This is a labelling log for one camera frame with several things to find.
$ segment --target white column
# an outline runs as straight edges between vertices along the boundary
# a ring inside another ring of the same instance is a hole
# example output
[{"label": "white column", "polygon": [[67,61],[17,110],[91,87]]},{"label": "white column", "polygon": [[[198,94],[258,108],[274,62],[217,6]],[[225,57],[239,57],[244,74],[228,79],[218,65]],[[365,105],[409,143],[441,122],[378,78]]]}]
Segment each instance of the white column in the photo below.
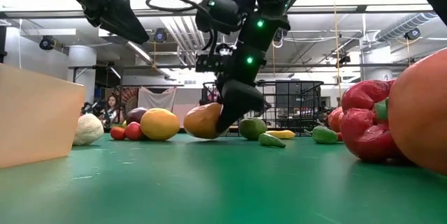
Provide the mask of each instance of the white column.
[{"label": "white column", "polygon": [[[70,46],[68,59],[70,61],[69,66],[93,66],[96,65],[96,50],[94,48],[82,45]],[[85,101],[93,103],[96,71],[92,69],[84,70],[83,68],[79,68],[76,76],[78,78],[76,78],[75,82],[77,84],[82,84],[85,87]],[[73,81],[73,70],[68,70],[67,79],[69,81]]]},{"label": "white column", "polygon": [[[391,62],[391,47],[385,46],[365,51],[360,56],[364,64],[386,64]],[[364,80],[391,80],[393,71],[386,67],[364,67],[360,69]]]}]

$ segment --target wire cage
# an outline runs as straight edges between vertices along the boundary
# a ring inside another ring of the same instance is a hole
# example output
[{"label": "wire cage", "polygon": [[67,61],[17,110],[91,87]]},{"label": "wire cage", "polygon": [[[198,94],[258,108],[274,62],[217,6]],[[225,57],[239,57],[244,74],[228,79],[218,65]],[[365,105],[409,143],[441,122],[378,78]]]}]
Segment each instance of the wire cage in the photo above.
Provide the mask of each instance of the wire cage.
[{"label": "wire cage", "polygon": [[[291,130],[301,136],[304,130],[312,130],[318,125],[322,115],[321,81],[277,80],[258,82],[257,89],[264,97],[261,112],[250,111],[243,118],[258,117],[269,130]],[[217,101],[219,92],[213,82],[203,84],[202,103]],[[230,132],[238,132],[240,120]]]}]

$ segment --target green pepper stem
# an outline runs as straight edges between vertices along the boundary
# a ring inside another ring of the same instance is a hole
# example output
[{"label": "green pepper stem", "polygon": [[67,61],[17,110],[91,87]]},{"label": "green pepper stem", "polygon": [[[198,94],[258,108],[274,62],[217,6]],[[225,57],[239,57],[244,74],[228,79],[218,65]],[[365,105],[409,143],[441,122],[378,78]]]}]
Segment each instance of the green pepper stem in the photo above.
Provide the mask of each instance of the green pepper stem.
[{"label": "green pepper stem", "polygon": [[377,119],[388,120],[388,98],[374,104]]},{"label": "green pepper stem", "polygon": [[308,131],[307,129],[305,129],[305,134],[307,134],[307,135],[309,135],[309,136],[312,136],[312,133],[313,133],[313,132]]}]

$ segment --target green mat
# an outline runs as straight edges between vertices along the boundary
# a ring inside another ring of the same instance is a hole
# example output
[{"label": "green mat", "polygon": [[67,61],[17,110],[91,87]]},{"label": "green mat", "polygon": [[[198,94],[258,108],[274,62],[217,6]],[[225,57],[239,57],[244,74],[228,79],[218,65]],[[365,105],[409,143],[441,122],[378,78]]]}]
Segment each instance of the green mat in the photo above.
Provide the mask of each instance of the green mat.
[{"label": "green mat", "polygon": [[361,163],[343,144],[109,139],[0,170],[0,223],[447,223],[445,179]]}]

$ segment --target beige box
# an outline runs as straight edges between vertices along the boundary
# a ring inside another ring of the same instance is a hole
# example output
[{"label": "beige box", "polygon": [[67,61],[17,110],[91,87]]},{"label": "beige box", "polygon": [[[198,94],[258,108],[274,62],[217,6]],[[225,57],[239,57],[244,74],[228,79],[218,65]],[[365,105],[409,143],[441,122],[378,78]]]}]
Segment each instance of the beige box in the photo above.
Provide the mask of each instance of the beige box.
[{"label": "beige box", "polygon": [[0,64],[0,168],[67,156],[84,87]]}]

